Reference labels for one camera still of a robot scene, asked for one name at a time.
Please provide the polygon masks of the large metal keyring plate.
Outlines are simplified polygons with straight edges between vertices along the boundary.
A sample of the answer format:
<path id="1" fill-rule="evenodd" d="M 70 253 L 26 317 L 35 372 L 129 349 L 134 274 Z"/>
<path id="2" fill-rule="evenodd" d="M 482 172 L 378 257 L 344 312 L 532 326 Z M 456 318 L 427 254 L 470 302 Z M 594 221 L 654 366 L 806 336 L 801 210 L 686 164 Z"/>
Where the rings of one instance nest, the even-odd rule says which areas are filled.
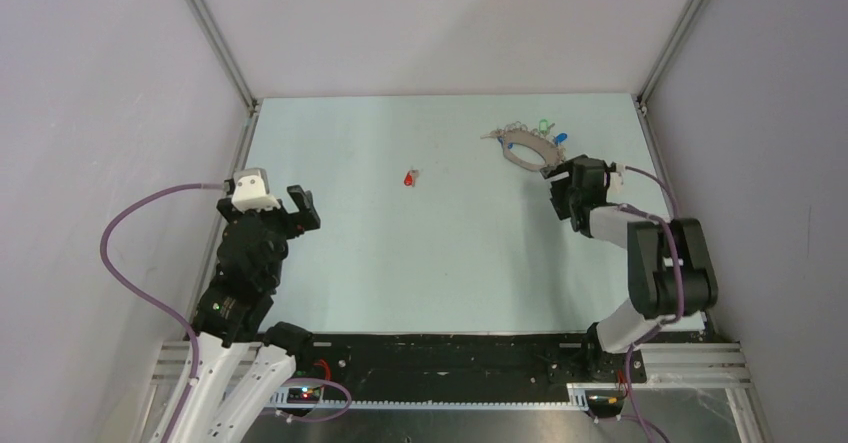
<path id="1" fill-rule="evenodd" d="M 538 127 L 530 128 L 526 124 L 515 121 L 505 126 L 495 128 L 480 136 L 481 140 L 495 140 L 500 148 L 502 157 L 508 162 L 526 171 L 540 172 L 542 168 L 559 165 L 565 161 L 565 150 L 561 145 L 554 144 L 554 138 L 548 134 L 540 134 Z M 503 141 L 514 143 L 513 148 L 505 148 Z M 525 148 L 532 152 L 538 162 L 531 161 L 515 152 L 515 149 Z"/>

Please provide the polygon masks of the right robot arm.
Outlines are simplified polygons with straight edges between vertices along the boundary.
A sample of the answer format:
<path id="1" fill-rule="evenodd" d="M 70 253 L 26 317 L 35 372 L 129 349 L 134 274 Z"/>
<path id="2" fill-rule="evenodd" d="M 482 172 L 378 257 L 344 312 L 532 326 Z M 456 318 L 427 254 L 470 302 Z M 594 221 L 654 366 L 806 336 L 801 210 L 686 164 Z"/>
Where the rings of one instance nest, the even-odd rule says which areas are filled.
<path id="1" fill-rule="evenodd" d="M 629 167 L 586 155 L 541 169 L 559 220 L 586 238 L 626 253 L 627 296 L 581 339 L 578 363 L 589 378 L 604 381 L 663 328 L 712 308 L 718 284 L 701 223 L 673 206 L 667 217 L 608 198 Z"/>

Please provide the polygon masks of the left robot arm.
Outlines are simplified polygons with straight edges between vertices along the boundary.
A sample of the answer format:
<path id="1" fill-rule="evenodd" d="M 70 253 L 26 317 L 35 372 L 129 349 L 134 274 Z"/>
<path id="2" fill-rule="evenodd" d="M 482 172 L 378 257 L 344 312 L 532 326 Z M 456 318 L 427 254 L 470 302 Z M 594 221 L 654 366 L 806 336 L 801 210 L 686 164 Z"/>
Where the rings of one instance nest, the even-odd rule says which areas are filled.
<path id="1" fill-rule="evenodd" d="M 234 389 L 239 363 L 256 341 L 274 304 L 289 242 L 320 227 L 311 192 L 287 189 L 297 210 L 288 212 L 264 187 L 237 182 L 217 203 L 226 221 L 216 252 L 216 273 L 202 294 L 191 323 L 195 342 L 169 399 L 154 442 L 239 442 L 271 395 L 289 377 L 304 379 L 316 366 L 305 345 L 310 333 L 296 325 L 273 326 L 254 366 Z"/>

